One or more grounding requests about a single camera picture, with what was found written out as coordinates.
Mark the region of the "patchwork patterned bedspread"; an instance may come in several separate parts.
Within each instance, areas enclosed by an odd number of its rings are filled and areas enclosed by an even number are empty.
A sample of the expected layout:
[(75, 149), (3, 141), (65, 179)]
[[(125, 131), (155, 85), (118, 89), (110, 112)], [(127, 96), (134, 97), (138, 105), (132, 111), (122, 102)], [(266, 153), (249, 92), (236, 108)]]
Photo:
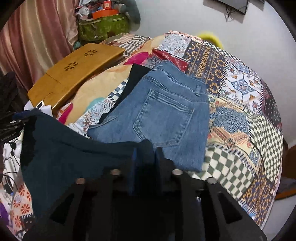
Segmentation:
[(237, 57), (192, 35), (170, 31), (149, 40), (142, 66), (170, 60), (207, 84), (210, 125), (205, 161), (197, 179), (215, 177), (259, 227), (269, 218), (280, 184), (282, 129), (266, 83)]

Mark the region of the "wall mounted television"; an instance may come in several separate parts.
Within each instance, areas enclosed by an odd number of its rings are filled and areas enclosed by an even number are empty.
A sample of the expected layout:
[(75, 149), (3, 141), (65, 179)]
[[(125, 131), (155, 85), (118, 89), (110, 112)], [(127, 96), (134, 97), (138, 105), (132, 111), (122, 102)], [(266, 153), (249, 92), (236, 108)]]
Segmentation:
[(245, 15), (248, 7), (249, 0), (217, 0), (220, 3), (223, 3), (232, 9), (240, 12)]

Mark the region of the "orange box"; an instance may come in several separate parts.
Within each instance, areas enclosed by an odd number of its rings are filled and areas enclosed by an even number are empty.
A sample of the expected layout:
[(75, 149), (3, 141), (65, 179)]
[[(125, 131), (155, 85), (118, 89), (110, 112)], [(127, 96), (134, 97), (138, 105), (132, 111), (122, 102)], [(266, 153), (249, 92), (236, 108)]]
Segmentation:
[(103, 18), (106, 16), (113, 16), (119, 14), (119, 11), (117, 9), (102, 9), (94, 12), (92, 14), (93, 19)]

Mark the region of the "grey plush toy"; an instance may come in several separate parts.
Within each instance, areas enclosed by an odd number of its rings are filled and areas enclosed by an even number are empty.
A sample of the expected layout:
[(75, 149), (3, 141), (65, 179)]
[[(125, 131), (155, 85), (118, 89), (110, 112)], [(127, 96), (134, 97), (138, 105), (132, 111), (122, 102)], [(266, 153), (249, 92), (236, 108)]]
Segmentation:
[(140, 24), (140, 12), (135, 0), (121, 0), (118, 1), (121, 5), (119, 12), (122, 14), (128, 14), (130, 19), (135, 24)]

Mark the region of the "wooden bamboo lap desk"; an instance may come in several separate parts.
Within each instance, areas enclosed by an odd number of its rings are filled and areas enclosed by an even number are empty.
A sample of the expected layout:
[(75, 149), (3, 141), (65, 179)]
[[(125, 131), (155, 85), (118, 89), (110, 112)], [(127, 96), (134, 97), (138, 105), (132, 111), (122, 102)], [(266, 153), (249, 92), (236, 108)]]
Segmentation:
[(123, 48), (88, 43), (51, 67), (28, 92), (32, 106), (40, 101), (56, 113), (80, 86), (95, 73), (123, 57)]

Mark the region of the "pink satin curtain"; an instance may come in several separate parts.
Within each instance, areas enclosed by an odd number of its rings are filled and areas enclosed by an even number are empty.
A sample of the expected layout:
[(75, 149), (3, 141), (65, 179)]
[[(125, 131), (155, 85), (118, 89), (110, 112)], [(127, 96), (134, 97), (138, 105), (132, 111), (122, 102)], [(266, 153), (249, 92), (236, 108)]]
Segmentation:
[(78, 39), (78, 1), (24, 1), (1, 29), (1, 71), (30, 90)]

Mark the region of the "folded black garment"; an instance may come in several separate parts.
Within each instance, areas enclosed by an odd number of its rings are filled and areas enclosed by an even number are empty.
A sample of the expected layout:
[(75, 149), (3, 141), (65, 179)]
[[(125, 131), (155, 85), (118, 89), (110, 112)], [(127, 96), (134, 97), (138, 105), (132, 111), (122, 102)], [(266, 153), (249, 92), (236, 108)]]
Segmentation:
[(147, 68), (142, 65), (133, 64), (131, 71), (129, 73), (128, 82), (120, 95), (120, 97), (117, 99), (116, 103), (114, 104), (113, 108), (108, 112), (104, 113), (100, 120), (99, 124), (101, 124), (107, 116), (115, 110), (115, 108), (132, 92), (132, 90), (135, 88), (135, 86), (138, 84), (138, 82), (143, 78), (147, 73), (151, 71), (150, 68)]

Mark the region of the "dark teal fleece pant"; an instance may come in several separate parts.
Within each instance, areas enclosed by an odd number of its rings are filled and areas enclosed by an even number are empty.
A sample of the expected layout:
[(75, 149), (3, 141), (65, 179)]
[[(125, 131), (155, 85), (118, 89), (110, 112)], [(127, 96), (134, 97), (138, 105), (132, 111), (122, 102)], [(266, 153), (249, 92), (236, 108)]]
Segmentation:
[(111, 169), (127, 168), (136, 152), (152, 160), (148, 140), (102, 143), (87, 139), (37, 109), (26, 111), (23, 129), (21, 172), (34, 215), (50, 215), (78, 178), (97, 179)]

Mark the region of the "small white digital device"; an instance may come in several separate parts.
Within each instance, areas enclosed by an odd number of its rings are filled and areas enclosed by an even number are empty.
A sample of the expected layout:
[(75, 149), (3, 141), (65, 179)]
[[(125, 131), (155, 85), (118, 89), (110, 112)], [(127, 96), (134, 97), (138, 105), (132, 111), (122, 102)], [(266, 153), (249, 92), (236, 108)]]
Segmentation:
[(42, 101), (40, 101), (37, 105), (36, 105), (36, 108), (37, 109), (41, 109), (42, 107), (44, 107), (45, 106), (45, 103), (44, 103), (44, 101), (42, 100)]

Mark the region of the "beige floral fleece blanket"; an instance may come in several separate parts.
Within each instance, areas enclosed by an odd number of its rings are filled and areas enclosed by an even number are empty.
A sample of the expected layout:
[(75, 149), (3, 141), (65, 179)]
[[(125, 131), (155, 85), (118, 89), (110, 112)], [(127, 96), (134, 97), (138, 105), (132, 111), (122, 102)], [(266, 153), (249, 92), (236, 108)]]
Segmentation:
[(112, 47), (123, 48), (123, 62), (115, 63), (114, 67), (106, 69), (104, 72), (93, 76), (87, 80), (75, 93), (66, 101), (66, 105), (59, 111), (58, 121), (67, 125), (75, 123), (91, 106), (101, 100), (104, 100), (114, 91), (119, 84), (125, 81), (131, 70), (131, 65), (126, 64), (131, 56), (135, 56), (141, 52), (152, 53), (157, 48), (165, 35), (155, 38), (148, 38), (138, 35), (125, 34), (120, 35), (118, 39), (107, 43), (104, 41), (103, 46), (111, 45)]

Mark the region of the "green camouflage bag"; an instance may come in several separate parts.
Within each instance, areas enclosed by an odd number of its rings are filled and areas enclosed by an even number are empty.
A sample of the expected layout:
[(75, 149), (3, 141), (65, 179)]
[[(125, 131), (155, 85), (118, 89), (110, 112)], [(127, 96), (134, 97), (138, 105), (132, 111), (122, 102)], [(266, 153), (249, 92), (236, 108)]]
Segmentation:
[(99, 43), (109, 37), (130, 32), (130, 21), (125, 14), (105, 16), (91, 21), (78, 22), (79, 40)]

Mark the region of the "folded blue denim jeans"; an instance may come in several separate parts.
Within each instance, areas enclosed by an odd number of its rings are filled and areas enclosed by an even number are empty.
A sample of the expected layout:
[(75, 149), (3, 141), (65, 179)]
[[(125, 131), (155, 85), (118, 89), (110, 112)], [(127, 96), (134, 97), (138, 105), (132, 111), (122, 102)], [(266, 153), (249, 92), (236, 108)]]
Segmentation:
[(87, 135), (104, 143), (149, 140), (187, 171), (201, 171), (209, 130), (204, 81), (163, 61), (147, 73), (102, 123)]

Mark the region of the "yellow plush object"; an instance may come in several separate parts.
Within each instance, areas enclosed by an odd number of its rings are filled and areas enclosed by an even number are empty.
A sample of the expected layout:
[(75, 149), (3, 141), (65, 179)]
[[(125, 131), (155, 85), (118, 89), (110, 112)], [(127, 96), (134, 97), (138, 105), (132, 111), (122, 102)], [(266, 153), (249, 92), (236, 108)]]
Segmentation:
[(212, 32), (201, 32), (197, 36), (220, 49), (224, 49), (224, 46), (220, 41), (220, 39), (216, 35), (214, 35)]

